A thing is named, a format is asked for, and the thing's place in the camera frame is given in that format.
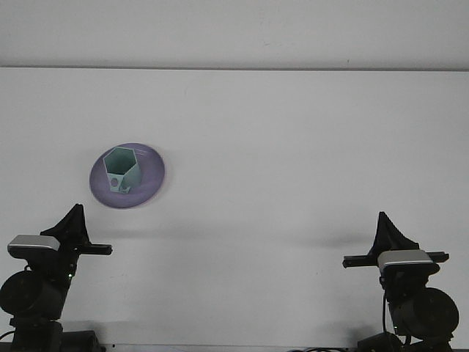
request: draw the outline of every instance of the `light green hexagonal cup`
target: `light green hexagonal cup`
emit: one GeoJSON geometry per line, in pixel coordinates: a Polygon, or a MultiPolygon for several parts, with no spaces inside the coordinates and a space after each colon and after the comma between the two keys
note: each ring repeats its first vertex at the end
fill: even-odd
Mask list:
{"type": "Polygon", "coordinates": [[[133,187],[140,186],[141,171],[135,150],[115,147],[103,158],[112,192],[127,194],[133,187]]]}

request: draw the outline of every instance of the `hexagonal cup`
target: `hexagonal cup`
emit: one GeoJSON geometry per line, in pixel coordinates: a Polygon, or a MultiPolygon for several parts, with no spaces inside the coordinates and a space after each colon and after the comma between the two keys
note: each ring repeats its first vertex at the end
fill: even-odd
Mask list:
{"type": "Polygon", "coordinates": [[[141,171],[134,149],[115,147],[103,158],[103,163],[112,192],[127,194],[140,186],[141,171]]]}

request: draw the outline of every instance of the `purple plate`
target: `purple plate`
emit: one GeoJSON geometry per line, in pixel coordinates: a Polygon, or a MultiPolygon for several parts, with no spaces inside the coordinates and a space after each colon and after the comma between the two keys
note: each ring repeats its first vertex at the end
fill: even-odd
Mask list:
{"type": "Polygon", "coordinates": [[[164,179],[164,162],[151,147],[139,143],[124,143],[117,147],[135,150],[141,170],[140,186],[132,188],[128,194],[111,192],[104,169],[103,158],[113,148],[103,153],[93,165],[89,174],[89,187],[95,198],[111,208],[131,208],[146,202],[160,189],[164,179]]]}

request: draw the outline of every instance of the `black bar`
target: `black bar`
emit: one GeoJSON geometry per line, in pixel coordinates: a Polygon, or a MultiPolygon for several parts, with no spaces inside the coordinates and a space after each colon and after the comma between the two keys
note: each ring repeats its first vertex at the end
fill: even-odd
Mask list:
{"type": "MultiPolygon", "coordinates": [[[[445,252],[426,252],[435,263],[444,263],[449,259],[445,252]]],[[[349,255],[342,262],[344,268],[356,268],[358,266],[377,266],[377,258],[372,255],[349,255]]]]}
{"type": "Polygon", "coordinates": [[[92,244],[90,246],[80,246],[78,247],[78,253],[110,255],[110,253],[112,253],[112,246],[110,244],[92,244]]]}

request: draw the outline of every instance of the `camera mount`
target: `camera mount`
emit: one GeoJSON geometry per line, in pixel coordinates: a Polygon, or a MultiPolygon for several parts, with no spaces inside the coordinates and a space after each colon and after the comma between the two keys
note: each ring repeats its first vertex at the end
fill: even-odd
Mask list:
{"type": "Polygon", "coordinates": [[[76,204],[54,227],[40,235],[19,235],[8,245],[14,258],[25,259],[24,271],[0,289],[0,307],[13,315],[11,351],[102,352],[93,331],[62,332],[60,319],[81,254],[110,255],[111,245],[92,244],[83,205],[76,204]]]}
{"type": "Polygon", "coordinates": [[[386,214],[380,212],[376,237],[369,253],[346,256],[343,266],[377,266],[380,269],[380,284],[395,334],[385,330],[383,307],[384,332],[359,341],[359,352],[452,351],[449,341],[459,323],[456,304],[443,291],[426,287],[429,276],[440,270],[437,263],[448,258],[445,252],[421,250],[418,243],[403,236],[386,214]],[[405,343],[402,344],[396,335],[405,336],[405,343]],[[410,344],[412,337],[421,341],[410,344]]]}

